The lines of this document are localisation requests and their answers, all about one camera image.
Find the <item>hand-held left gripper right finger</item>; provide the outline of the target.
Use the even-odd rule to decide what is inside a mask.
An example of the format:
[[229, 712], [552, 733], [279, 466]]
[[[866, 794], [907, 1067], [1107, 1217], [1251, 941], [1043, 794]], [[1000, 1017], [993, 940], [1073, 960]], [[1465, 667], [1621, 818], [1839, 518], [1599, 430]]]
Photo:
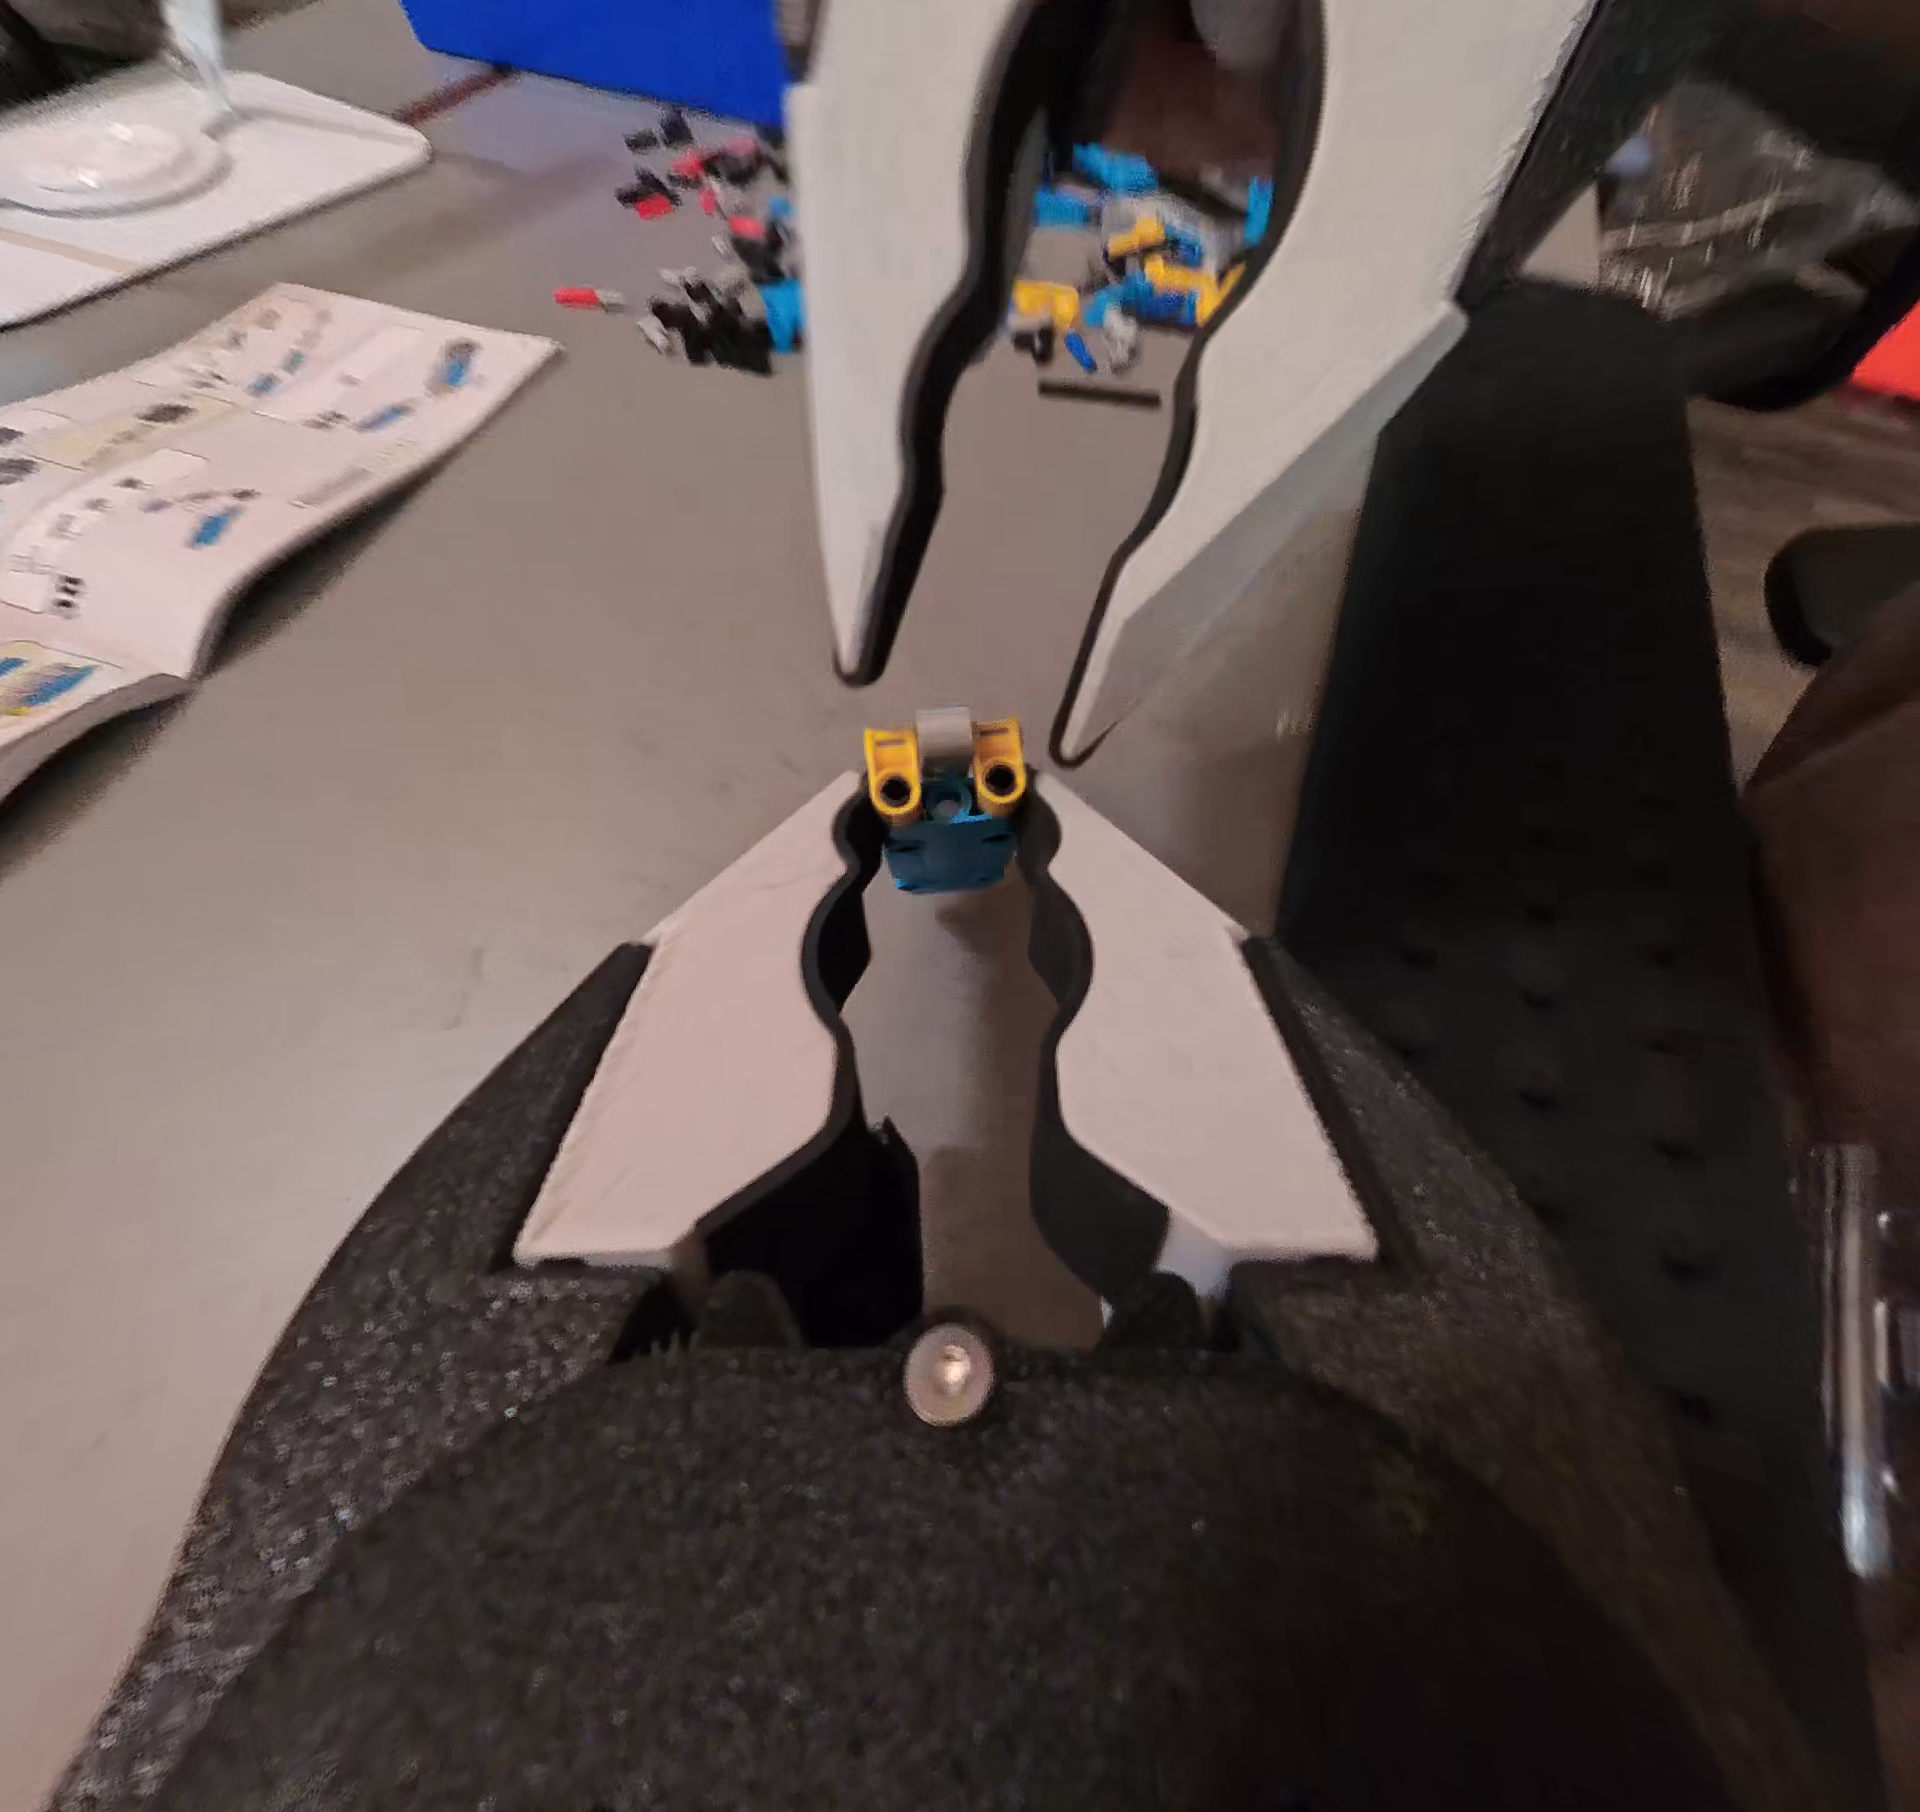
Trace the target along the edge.
[[1240, 1267], [1375, 1271], [1367, 1183], [1249, 930], [1054, 773], [1027, 801], [1027, 903], [1049, 1000], [1029, 1202], [1101, 1309], [1156, 1276], [1221, 1305]]

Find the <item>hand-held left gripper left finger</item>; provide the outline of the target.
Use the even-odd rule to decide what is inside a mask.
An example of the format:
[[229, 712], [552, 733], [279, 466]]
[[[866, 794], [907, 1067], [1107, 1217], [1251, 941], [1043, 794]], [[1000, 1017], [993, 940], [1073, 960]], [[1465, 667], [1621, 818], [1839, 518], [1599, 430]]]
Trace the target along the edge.
[[516, 1228], [523, 1271], [751, 1272], [807, 1344], [919, 1316], [917, 1164], [862, 1104], [845, 1008], [883, 824], [834, 776], [643, 937], [637, 981]]

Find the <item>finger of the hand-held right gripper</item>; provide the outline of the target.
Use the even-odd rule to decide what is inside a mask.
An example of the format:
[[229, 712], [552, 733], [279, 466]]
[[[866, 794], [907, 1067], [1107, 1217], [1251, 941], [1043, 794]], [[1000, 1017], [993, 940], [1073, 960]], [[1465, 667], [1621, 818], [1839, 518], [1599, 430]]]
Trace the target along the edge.
[[997, 112], [1049, 0], [822, 0], [786, 96], [831, 655], [886, 667], [937, 517], [942, 409], [992, 260]]
[[1054, 723], [1081, 764], [1240, 596], [1331, 637], [1379, 432], [1464, 334], [1454, 294], [1596, 0], [1319, 0], [1319, 115], [1275, 245], [1196, 343], [1180, 476], [1118, 552]]

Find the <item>pile of small building pieces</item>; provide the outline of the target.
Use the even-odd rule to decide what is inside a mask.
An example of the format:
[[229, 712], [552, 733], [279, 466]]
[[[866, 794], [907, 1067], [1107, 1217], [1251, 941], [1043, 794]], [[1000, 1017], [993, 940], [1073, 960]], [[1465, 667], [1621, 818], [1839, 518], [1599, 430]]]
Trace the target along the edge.
[[[706, 255], [665, 262], [658, 287], [624, 294], [663, 359], [767, 379], [809, 343], [796, 160], [779, 125], [695, 127], [673, 106], [627, 134], [633, 175], [616, 208], [677, 229], [697, 217]], [[1016, 188], [1015, 260], [972, 359], [998, 343], [1043, 379], [1127, 381], [1144, 334], [1190, 338], [1223, 306], [1267, 240], [1269, 176], [1162, 175], [1101, 144], [1041, 153]]]

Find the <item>blue panel with black pins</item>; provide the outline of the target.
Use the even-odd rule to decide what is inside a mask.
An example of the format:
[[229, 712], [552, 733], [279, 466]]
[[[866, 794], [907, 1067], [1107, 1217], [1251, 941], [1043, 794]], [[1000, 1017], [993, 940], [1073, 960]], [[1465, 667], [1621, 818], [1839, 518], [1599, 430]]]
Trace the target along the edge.
[[967, 770], [924, 780], [919, 812], [888, 818], [883, 840], [893, 887], [914, 896], [993, 889], [1015, 850], [1012, 818], [987, 810]]

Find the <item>person's right hand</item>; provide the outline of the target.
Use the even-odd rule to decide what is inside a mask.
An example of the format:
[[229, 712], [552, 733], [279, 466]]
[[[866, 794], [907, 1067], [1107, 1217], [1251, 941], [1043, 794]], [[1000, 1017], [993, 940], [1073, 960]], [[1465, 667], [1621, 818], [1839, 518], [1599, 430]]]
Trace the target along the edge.
[[1213, 55], [1187, 0], [1129, 0], [1102, 28], [1070, 141], [1136, 153], [1180, 179], [1269, 176], [1280, 153], [1267, 96]]

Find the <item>black perforated pad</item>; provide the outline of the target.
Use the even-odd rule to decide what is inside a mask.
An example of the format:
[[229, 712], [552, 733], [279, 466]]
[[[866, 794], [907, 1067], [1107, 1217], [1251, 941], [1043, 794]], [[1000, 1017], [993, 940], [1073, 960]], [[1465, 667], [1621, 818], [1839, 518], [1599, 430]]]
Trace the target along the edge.
[[1277, 933], [1513, 1182], [1706, 1483], [1837, 1539], [1684, 389], [1521, 283], [1379, 434]]

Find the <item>white laptop stand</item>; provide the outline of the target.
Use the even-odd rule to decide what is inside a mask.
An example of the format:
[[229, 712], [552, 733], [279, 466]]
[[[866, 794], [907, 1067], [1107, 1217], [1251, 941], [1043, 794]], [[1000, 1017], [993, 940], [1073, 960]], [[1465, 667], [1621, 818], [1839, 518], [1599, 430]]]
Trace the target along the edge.
[[428, 138], [231, 73], [218, 0], [159, 0], [165, 59], [4, 112], [2, 325], [210, 255], [431, 160]]

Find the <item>instruction booklet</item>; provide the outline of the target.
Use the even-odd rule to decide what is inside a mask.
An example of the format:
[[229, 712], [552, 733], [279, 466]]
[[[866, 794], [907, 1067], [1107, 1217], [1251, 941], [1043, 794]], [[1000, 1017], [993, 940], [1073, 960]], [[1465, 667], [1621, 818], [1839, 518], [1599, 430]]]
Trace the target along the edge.
[[2, 409], [2, 795], [185, 695], [234, 607], [422, 482], [560, 344], [277, 283]]

